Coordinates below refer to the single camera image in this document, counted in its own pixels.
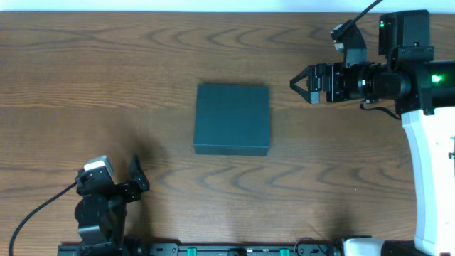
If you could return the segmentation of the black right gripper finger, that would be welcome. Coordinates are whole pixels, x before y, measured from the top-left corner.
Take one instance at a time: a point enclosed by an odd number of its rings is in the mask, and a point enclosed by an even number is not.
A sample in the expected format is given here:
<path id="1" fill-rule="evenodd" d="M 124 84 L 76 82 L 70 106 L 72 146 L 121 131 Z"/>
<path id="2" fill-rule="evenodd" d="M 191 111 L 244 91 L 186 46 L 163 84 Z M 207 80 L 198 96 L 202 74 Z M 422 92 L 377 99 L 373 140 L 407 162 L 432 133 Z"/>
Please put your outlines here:
<path id="1" fill-rule="evenodd" d="M 290 87 L 297 87 L 297 83 L 304 78 L 312 78 L 313 77 L 313 71 L 314 71 L 315 66 L 314 65 L 309 65 L 306 68 L 304 68 L 297 76 L 292 78 L 290 80 Z"/>
<path id="2" fill-rule="evenodd" d="M 319 104 L 320 103 L 320 92 L 313 90 L 305 90 L 302 87 L 297 86 L 296 84 L 291 84 L 290 88 L 302 96 L 309 104 Z"/>

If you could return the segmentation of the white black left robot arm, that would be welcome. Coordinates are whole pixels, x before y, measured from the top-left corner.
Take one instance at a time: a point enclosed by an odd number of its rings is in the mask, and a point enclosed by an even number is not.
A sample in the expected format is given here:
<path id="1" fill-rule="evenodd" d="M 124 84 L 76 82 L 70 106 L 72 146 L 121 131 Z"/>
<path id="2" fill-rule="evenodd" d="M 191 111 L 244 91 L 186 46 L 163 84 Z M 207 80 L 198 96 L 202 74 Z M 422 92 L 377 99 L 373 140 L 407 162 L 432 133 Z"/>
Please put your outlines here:
<path id="1" fill-rule="evenodd" d="M 127 204 L 141 200 L 150 189 L 139 159 L 130 161 L 129 180 L 115 183 L 113 167 L 106 156 L 89 160 L 75 178 L 82 200 L 75 207 L 75 219 L 82 241 L 58 246 L 58 256 L 148 255 L 140 239 L 125 234 Z"/>

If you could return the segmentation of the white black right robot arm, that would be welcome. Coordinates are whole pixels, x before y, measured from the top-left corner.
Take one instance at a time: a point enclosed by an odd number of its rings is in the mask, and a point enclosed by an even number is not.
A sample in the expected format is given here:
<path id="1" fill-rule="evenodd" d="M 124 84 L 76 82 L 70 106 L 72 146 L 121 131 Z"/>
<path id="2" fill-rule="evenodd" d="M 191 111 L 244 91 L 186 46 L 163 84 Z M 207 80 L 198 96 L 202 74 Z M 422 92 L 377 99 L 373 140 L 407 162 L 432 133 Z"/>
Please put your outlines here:
<path id="1" fill-rule="evenodd" d="M 392 117 L 401 121 L 412 155 L 413 239 L 341 238 L 327 255 L 454 254 L 454 62 L 434 59 L 429 25 L 426 10 L 383 14 L 378 53 L 386 61 L 374 63 L 355 20 L 346 21 L 331 31 L 343 61 L 309 65 L 291 79 L 291 89 L 311 104 L 322 92 L 328 102 L 358 100 L 363 110 L 393 100 Z"/>

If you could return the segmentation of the dark green box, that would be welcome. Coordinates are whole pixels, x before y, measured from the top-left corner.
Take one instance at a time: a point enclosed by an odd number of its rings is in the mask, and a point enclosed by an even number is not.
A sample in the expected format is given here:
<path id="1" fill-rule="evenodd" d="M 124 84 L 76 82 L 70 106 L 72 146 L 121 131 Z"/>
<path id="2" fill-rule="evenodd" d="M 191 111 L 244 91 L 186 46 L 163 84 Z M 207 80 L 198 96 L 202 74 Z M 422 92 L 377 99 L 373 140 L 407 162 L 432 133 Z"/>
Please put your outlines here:
<path id="1" fill-rule="evenodd" d="M 193 135 L 196 154 L 266 156 L 270 145 L 267 86 L 198 85 Z"/>

